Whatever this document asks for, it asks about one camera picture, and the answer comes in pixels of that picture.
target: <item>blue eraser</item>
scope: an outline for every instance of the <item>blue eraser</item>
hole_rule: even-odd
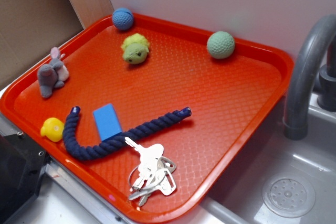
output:
[[[122,132],[117,114],[112,104],[107,104],[93,112],[99,136],[102,141],[111,139]]]

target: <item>blue rubber ball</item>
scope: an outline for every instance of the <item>blue rubber ball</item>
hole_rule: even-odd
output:
[[[127,8],[119,8],[113,12],[112,22],[117,29],[125,31],[132,27],[134,17]]]

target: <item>plastic tray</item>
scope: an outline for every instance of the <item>plastic tray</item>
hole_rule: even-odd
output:
[[[122,32],[106,17],[63,45],[70,78],[51,98],[41,97],[37,82],[39,66],[50,61],[46,57],[6,90],[0,110],[124,215],[137,222],[165,222],[205,196],[284,94],[293,62],[281,50],[237,38],[233,55],[215,60],[206,49],[212,32],[138,14],[134,18],[133,28]],[[120,48],[134,33],[151,43],[146,62],[136,66],[123,61]],[[96,145],[100,139],[92,113],[108,103],[124,131],[167,112],[192,109],[190,118],[140,141],[144,147],[161,143],[164,156],[177,164],[173,194],[155,192],[139,208],[137,201],[128,200],[128,177],[139,164],[131,147],[80,162],[62,141],[53,143],[39,134],[45,119],[65,121],[78,105],[77,140]]]

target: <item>faucet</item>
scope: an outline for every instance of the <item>faucet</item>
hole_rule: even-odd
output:
[[[327,53],[327,64],[322,59]],[[336,15],[322,17],[310,30],[304,41],[288,88],[283,117],[284,135],[300,140],[308,134],[308,107],[319,72],[322,93],[318,105],[336,111]]]

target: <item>key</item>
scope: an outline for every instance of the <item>key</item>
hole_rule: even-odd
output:
[[[163,162],[163,159],[162,157],[160,157],[158,160],[157,160],[157,169],[163,169],[163,168],[166,168],[166,164]],[[150,185],[152,183],[154,183],[155,181],[155,176],[151,179],[148,179],[147,182],[146,182],[146,186],[147,185]],[[143,205],[145,205],[145,203],[147,202],[148,198],[151,196],[152,194],[146,194],[144,196],[142,196],[140,198],[140,201],[139,201],[139,207],[142,207]]]
[[[170,176],[171,181],[173,183],[173,186],[171,186],[170,182],[168,181],[166,173]],[[174,180],[172,174],[169,172],[169,170],[167,168],[158,170],[155,174],[155,180],[160,181],[160,176],[162,176],[162,175],[164,175],[164,178],[161,181],[161,183],[159,183],[158,185],[145,186],[143,189],[141,189],[139,191],[136,191],[135,193],[131,194],[128,199],[129,200],[135,200],[137,198],[140,198],[140,197],[143,197],[145,195],[151,194],[151,193],[155,192],[156,190],[160,190],[166,196],[170,195],[176,189],[175,180]]]
[[[157,170],[158,159],[162,156],[164,148],[161,144],[154,144],[148,148],[137,144],[129,137],[125,137],[125,142],[140,153],[140,165],[138,167],[139,178],[135,181],[132,188],[139,190],[145,180],[154,176]]]
[[[167,168],[171,173],[173,173],[176,170],[175,163],[171,161],[169,158],[162,156],[157,161],[157,163],[160,163],[160,162],[164,164],[164,167],[161,167],[161,168]]]

